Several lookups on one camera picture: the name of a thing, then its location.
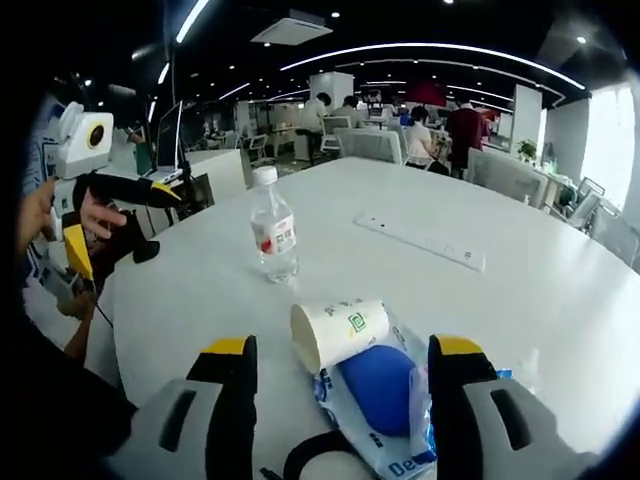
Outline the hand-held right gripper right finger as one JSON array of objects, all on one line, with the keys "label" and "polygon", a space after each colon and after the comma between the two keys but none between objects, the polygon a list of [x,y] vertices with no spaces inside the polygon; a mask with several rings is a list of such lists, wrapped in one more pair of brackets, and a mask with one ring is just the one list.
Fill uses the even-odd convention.
[{"label": "hand-held right gripper right finger", "polygon": [[439,479],[578,479],[596,464],[562,439],[539,398],[497,376],[475,342],[430,336],[428,377]]}]

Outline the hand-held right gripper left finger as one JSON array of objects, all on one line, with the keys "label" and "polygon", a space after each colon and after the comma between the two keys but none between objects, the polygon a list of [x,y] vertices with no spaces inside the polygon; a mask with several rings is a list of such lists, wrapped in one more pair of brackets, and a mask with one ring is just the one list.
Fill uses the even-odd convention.
[{"label": "hand-held right gripper left finger", "polygon": [[251,479],[257,338],[218,339],[132,418],[131,479]]}]

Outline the person's left hand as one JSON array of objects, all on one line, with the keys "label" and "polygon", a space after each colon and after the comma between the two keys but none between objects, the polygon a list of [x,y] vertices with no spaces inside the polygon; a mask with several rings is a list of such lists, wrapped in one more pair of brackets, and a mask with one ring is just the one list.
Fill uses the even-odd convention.
[{"label": "person's left hand", "polygon": [[[21,200],[16,230],[17,257],[23,256],[33,239],[52,225],[50,209],[55,183],[56,178],[52,177]],[[122,227],[127,223],[125,215],[103,205],[90,189],[86,189],[81,202],[80,218],[86,229],[106,239],[111,237],[111,233],[105,224]]]}]

